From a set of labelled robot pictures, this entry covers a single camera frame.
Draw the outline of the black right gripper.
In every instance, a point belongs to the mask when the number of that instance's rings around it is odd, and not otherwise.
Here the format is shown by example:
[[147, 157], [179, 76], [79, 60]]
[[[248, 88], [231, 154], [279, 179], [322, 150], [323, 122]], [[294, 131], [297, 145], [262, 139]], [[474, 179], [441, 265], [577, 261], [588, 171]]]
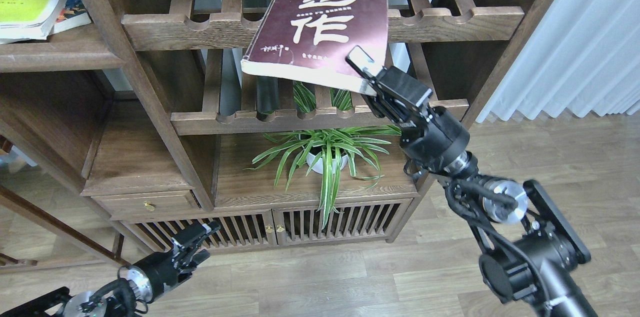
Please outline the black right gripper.
[[445, 107], [430, 107], [432, 89], [396, 67], [384, 68], [359, 45], [346, 62], [374, 89], [375, 96], [365, 96], [371, 112], [400, 127], [400, 148], [416, 166], [449, 178], [478, 175], [478, 160], [466, 150], [469, 131]]

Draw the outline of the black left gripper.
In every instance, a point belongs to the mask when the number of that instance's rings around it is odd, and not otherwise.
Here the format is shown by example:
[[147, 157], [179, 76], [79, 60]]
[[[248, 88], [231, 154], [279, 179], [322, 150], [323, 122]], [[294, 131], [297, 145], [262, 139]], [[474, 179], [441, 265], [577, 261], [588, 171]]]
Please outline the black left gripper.
[[193, 223], [171, 238], [172, 251], [154, 252], [130, 266], [124, 266], [123, 278], [128, 280], [136, 299], [153, 303], [192, 278], [199, 264], [210, 257], [206, 249], [195, 251], [206, 237], [220, 228], [221, 224], [215, 220]]

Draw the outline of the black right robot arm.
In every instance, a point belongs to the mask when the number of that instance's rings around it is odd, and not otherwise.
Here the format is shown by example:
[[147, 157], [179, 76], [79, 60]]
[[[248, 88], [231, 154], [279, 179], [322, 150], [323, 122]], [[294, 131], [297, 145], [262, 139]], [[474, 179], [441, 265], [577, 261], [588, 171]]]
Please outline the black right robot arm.
[[430, 105], [429, 87], [360, 46], [346, 61], [374, 90], [366, 98], [374, 114], [400, 127], [409, 161], [438, 178], [448, 206], [469, 225], [483, 281], [499, 301], [524, 301], [539, 317], [595, 317], [570, 276], [591, 254], [540, 183], [480, 173], [467, 150], [469, 131], [445, 107]]

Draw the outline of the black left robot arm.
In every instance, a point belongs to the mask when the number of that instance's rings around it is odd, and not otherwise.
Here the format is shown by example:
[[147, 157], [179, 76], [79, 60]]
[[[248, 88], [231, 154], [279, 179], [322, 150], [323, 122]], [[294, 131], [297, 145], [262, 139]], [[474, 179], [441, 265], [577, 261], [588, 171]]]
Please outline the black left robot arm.
[[100, 289], [71, 296], [68, 287], [60, 287], [18, 307], [3, 312], [3, 317], [47, 317], [47, 310], [60, 308], [55, 317], [140, 317], [137, 303], [147, 307], [158, 298], [185, 283], [193, 271], [210, 257], [201, 249], [205, 239], [219, 231], [220, 223], [194, 223], [176, 233], [173, 246], [166, 252], [154, 252], [118, 270], [117, 279]]

